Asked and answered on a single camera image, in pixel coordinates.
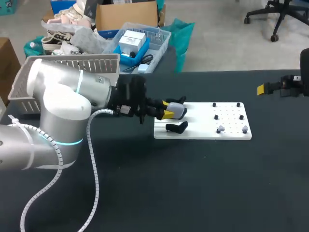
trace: white pegboard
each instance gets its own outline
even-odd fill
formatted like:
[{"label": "white pegboard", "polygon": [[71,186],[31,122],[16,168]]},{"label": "white pegboard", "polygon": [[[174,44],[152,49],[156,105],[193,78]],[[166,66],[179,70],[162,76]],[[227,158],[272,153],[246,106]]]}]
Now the white pegboard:
[{"label": "white pegboard", "polygon": [[[206,139],[206,140],[250,140],[252,133],[243,103],[237,107],[237,102],[185,102],[188,112],[182,120],[167,119],[154,121],[154,138],[156,139]],[[182,134],[167,132],[168,123],[180,125],[188,122],[187,129]],[[219,126],[225,131],[217,133]],[[246,134],[242,132],[244,126],[248,127]]]}]

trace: chair wheel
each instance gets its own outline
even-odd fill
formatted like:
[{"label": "chair wheel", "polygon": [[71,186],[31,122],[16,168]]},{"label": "chair wheel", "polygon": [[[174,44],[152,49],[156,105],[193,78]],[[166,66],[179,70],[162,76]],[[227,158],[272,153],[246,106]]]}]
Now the chair wheel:
[{"label": "chair wheel", "polygon": [[271,40],[272,42],[277,42],[277,41],[279,40],[279,36],[278,36],[278,35],[272,35],[272,36],[270,37],[270,40]]},{"label": "chair wheel", "polygon": [[245,24],[250,24],[250,18],[249,17],[245,18]]}]

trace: chair base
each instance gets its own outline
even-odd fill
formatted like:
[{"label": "chair base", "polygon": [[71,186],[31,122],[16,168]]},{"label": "chair base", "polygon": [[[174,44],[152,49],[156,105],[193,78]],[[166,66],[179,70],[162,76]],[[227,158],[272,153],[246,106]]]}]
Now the chair base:
[{"label": "chair base", "polygon": [[[271,36],[270,40],[272,42],[276,42],[279,40],[277,35],[278,28],[283,21],[286,15],[289,15],[297,20],[307,24],[309,26],[309,8],[302,7],[302,6],[290,6],[291,0],[284,0],[284,3],[279,3],[279,0],[271,0],[267,2],[267,5],[264,9],[251,11],[247,13],[244,23],[250,24],[250,16],[251,15],[262,15],[262,14],[269,14],[269,13],[279,13],[280,17],[276,23],[273,35]],[[301,15],[298,11],[304,11],[304,14]]]}]

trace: black table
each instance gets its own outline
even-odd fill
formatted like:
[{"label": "black table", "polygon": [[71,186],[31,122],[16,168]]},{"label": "black table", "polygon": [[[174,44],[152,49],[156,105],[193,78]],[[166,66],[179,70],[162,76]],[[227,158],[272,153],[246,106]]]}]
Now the black table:
[{"label": "black table", "polygon": [[[258,85],[286,74],[299,71],[147,75],[151,97],[243,102],[253,138],[155,140],[151,118],[144,125],[138,118],[96,118],[92,137],[100,200],[86,231],[309,231],[309,98],[256,95]],[[38,125],[37,117],[19,116],[13,103],[7,114]],[[9,123],[6,117],[3,123]],[[19,230],[25,204],[54,174],[0,173],[1,232]],[[31,207],[27,231],[77,231],[90,213],[94,191],[84,142],[76,163]]]}]

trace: gray floor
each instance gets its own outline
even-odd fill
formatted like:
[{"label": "gray floor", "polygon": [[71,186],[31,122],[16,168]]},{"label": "gray floor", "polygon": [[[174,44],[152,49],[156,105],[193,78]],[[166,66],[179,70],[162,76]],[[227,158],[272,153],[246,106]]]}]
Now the gray floor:
[{"label": "gray floor", "polygon": [[[277,15],[243,19],[267,0],[166,0],[166,25],[175,17],[196,22],[184,71],[298,69],[299,54],[309,47],[309,27],[287,16],[272,43]],[[40,20],[50,8],[49,0],[20,0],[14,15],[0,16],[0,36],[9,37],[20,62],[24,44],[45,34]]]}]

